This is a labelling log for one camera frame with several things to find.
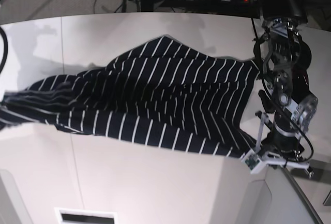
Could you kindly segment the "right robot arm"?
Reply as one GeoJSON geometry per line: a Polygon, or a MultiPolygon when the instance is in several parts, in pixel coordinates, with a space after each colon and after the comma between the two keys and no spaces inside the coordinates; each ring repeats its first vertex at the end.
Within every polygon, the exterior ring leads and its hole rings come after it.
{"type": "Polygon", "coordinates": [[[1,64],[0,64],[0,73],[2,73],[2,71],[5,67],[6,61],[7,61],[7,57],[8,57],[8,39],[7,39],[7,35],[4,31],[4,29],[2,27],[0,28],[0,32],[1,32],[1,38],[3,41],[3,55],[1,58],[1,64]]]}

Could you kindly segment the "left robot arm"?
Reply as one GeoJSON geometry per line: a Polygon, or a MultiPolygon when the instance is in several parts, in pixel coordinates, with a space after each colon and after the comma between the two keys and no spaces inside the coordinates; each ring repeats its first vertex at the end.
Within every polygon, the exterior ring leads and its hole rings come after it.
{"type": "Polygon", "coordinates": [[[258,134],[255,146],[243,157],[252,174],[265,167],[291,167],[313,170],[309,158],[302,156],[301,139],[307,132],[318,106],[311,92],[307,70],[311,50],[299,32],[308,19],[302,0],[248,0],[260,16],[262,35],[256,35],[253,48],[258,78],[263,88],[258,95],[263,110],[259,132],[269,129],[266,137],[258,134]]]}

